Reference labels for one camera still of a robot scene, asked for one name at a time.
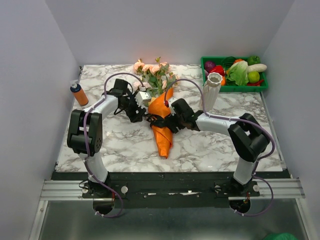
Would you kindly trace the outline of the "pink flower bouquet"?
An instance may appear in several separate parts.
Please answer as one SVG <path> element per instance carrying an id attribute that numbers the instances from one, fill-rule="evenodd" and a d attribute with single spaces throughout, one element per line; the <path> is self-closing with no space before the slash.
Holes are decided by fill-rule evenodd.
<path id="1" fill-rule="evenodd" d="M 155 64 L 146 64 L 140 58 L 133 65 L 133 72 L 140 76 L 146 91 L 151 97 L 159 97 L 168 86 L 179 79 L 178 75 L 171 71 L 168 62 L 161 57 L 155 59 Z"/>

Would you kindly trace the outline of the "black ribbon gold lettering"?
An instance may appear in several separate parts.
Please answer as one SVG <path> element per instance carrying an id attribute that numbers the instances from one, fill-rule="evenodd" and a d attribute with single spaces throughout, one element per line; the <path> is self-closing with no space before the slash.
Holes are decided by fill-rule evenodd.
<path id="1" fill-rule="evenodd" d="M 146 121 L 149 122 L 149 126 L 151 128 L 158 127 L 158 128 L 168 128 L 169 129 L 169 122 L 166 121 L 166 116 L 162 117 L 157 114 L 148 113 L 145 115 L 145 117 L 146 117 Z"/>

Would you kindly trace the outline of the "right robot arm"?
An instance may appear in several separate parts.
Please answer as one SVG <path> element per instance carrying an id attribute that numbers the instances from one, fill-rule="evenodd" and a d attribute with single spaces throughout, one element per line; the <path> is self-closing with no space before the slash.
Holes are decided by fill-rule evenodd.
<path id="1" fill-rule="evenodd" d="M 202 110 L 195 112 L 182 98 L 172 97 L 164 104 L 170 109 L 170 114 L 165 117 L 165 121 L 171 132 L 177 133 L 187 128 L 198 132 L 218 133 L 231 138 L 239 160 L 230 181 L 230 191 L 236 196 L 247 192 L 258 157 L 271 141 L 255 118 L 249 113 L 240 117 L 227 118 L 208 115 Z"/>

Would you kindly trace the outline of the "orange paper flower wrap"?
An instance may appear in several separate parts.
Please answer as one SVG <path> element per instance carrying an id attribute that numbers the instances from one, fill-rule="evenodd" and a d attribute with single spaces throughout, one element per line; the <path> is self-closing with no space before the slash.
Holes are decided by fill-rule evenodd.
<path id="1" fill-rule="evenodd" d="M 165 106 L 165 93 L 152 98 L 148 106 L 148 113 L 151 114 L 150 127 L 153 130 L 158 155 L 167 159 L 173 146 L 173 133 L 165 120 L 165 117 L 171 113 L 170 109 Z"/>

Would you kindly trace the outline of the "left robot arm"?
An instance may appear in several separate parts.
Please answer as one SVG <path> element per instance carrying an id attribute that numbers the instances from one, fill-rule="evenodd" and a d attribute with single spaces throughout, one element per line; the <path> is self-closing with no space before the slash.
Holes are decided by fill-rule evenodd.
<path id="1" fill-rule="evenodd" d="M 109 172 L 103 164 L 100 150 L 103 145 L 103 121 L 110 114 L 125 112 L 130 122 L 141 122 L 146 114 L 144 104 L 151 101 L 143 86 L 129 89 L 130 83 L 117 78 L 110 90 L 105 90 L 100 99 L 86 109 L 73 110 L 67 134 L 67 146 L 84 162 L 88 182 L 101 198 L 107 197 L 111 185 L 107 182 Z"/>

